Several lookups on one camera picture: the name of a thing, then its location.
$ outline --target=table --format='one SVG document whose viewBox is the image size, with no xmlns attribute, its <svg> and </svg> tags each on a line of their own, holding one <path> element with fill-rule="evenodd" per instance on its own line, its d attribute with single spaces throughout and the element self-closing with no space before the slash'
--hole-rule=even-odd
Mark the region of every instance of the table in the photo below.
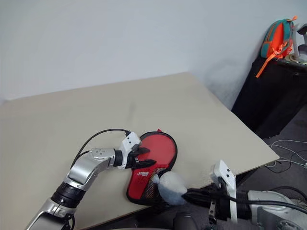
<svg viewBox="0 0 307 230">
<path fill-rule="evenodd" d="M 279 157 L 194 76 L 180 73 L 13 100 L 0 108 L 2 230 L 24 229 L 95 132 L 162 129 L 177 142 L 173 170 L 188 187 L 208 185 L 223 159 L 236 174 Z M 117 148 L 123 134 L 96 137 L 87 148 Z M 102 172 L 78 206 L 76 229 L 145 208 L 125 192 L 130 170 Z"/>
</svg>

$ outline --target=power cord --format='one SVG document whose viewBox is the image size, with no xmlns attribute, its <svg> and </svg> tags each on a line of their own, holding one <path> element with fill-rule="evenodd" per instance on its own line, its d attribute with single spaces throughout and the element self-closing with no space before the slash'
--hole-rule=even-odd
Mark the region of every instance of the power cord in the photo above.
<svg viewBox="0 0 307 230">
<path fill-rule="evenodd" d="M 276 146 L 276 147 L 280 147 L 280 148 L 282 148 L 282 149 L 284 149 L 284 150 L 288 150 L 288 151 L 290 151 L 290 152 L 292 152 L 292 153 L 295 153 L 300 159 L 302 159 L 303 161 L 306 161 L 307 162 L 307 160 L 306 159 L 304 159 L 301 155 L 299 155 L 299 154 L 297 154 L 297 152 L 294 152 L 292 149 L 288 149 L 288 148 L 286 148 L 286 147 L 284 147 L 284 146 L 280 146 L 280 145 L 269 145 L 271 148 L 273 147 L 273 146 Z"/>
<path fill-rule="evenodd" d="M 296 154 L 298 154 L 298 153 L 300 153 L 300 152 L 307 152 L 307 150 L 301 150 L 301 151 L 298 151 L 298 152 L 293 153 L 293 154 L 291 155 L 291 158 L 290 158 L 289 166 L 288 166 L 288 168 L 286 168 L 285 170 L 280 170 L 279 172 L 277 172 L 277 171 L 274 171 L 274 170 L 270 169 L 269 167 L 266 167 L 266 168 L 267 168 L 268 170 L 270 170 L 272 173 L 283 173 L 283 172 L 285 172 L 285 171 L 287 171 L 287 170 L 289 170 L 289 169 L 291 168 L 291 164 L 293 163 L 292 158 L 293 158 Z"/>
<path fill-rule="evenodd" d="M 278 162 L 290 162 L 290 160 L 289 159 L 287 159 L 287 158 L 285 158 L 285 157 L 281 157 L 281 159 L 282 160 L 277 160 Z M 294 163 L 294 164 L 297 164 L 297 165 L 299 165 L 299 166 L 301 166 L 301 167 L 303 167 L 304 168 L 304 164 L 301 164 L 301 163 L 298 163 L 298 162 L 295 162 L 295 161 L 291 161 L 292 163 Z"/>
<path fill-rule="evenodd" d="M 281 141 L 289 141 L 289 142 L 296 142 L 296 143 L 303 143 L 303 144 L 307 144 L 307 141 L 299 141 L 299 140 L 286 140 L 286 139 L 282 139 L 282 140 L 277 140 L 275 142 L 272 143 L 272 145 L 274 145 L 277 142 L 281 142 Z"/>
<path fill-rule="evenodd" d="M 131 132 L 122 128 L 111 128 L 111 129 L 106 129 L 106 130 L 102 130 L 94 135 L 92 135 L 90 138 L 88 138 L 88 140 L 82 145 L 81 149 L 79 150 L 79 152 L 77 153 L 75 159 L 73 160 L 72 164 L 71 164 L 71 168 L 73 167 L 73 165 L 76 163 L 76 161 L 84 154 L 88 153 L 88 151 L 83 152 L 83 149 L 85 148 L 85 146 L 88 144 L 88 142 L 90 142 L 94 137 L 98 136 L 99 134 L 102 133 L 106 133 L 106 132 L 110 132 L 110 131 L 122 131 L 126 133 L 126 136 L 128 136 Z"/>
<path fill-rule="evenodd" d="M 276 166 L 276 161 L 274 161 L 274 165 L 271 165 L 271 166 L 265 165 L 265 167 L 268 167 L 268 168 L 274 168 L 275 166 Z"/>
</svg>

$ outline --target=floor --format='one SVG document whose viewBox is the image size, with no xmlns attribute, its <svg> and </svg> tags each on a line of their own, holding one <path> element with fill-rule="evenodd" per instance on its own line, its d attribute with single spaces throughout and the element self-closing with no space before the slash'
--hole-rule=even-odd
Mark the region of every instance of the floor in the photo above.
<svg viewBox="0 0 307 230">
<path fill-rule="evenodd" d="M 283 129 L 283 131 L 270 139 L 265 139 L 264 141 L 267 144 L 272 144 L 276 140 L 280 139 L 290 139 L 290 140 L 300 140 L 307 141 L 307 106 L 305 106 L 294 118 L 293 120 Z M 300 155 L 307 159 L 307 144 L 295 143 L 295 142 L 278 142 L 276 145 L 281 145 L 292 149 L 293 151 L 301 151 Z M 281 157 L 290 158 L 292 153 L 288 150 L 282 149 L 280 147 L 273 147 L 273 150 Z M 304 163 L 302 159 L 298 156 L 292 158 L 293 161 L 298 163 Z M 270 168 L 279 172 L 288 168 L 289 162 L 278 162 L 276 166 Z M 253 173 L 247 180 L 245 180 L 239 187 L 238 190 L 270 190 L 278 186 L 292 186 L 300 189 L 307 194 L 307 169 L 299 165 L 292 164 L 291 168 L 282 173 L 273 173 L 269 171 L 266 167 L 260 167 L 255 173 Z M 281 190 L 279 191 L 289 198 L 301 199 L 300 195 L 292 191 Z M 167 211 L 159 215 L 147 216 L 146 218 L 136 219 L 134 216 L 125 218 L 123 220 L 117 221 L 115 223 L 110 223 L 104 226 L 97 226 L 91 230 L 111 230 L 116 228 L 132 228 L 135 226 L 138 227 L 152 227 L 152 228 L 165 228 L 172 229 L 173 227 L 173 218 L 178 212 L 188 212 L 190 213 L 200 230 L 205 229 L 208 226 L 208 209 L 197 207 L 194 205 L 184 205 L 180 207 L 171 207 Z M 231 230 L 231 229 L 245 229 L 253 230 L 258 229 L 256 226 L 253 226 L 250 221 L 240 220 L 238 224 L 233 224 L 230 221 L 220 221 L 218 220 L 217 229 L 219 230 Z"/>
</svg>

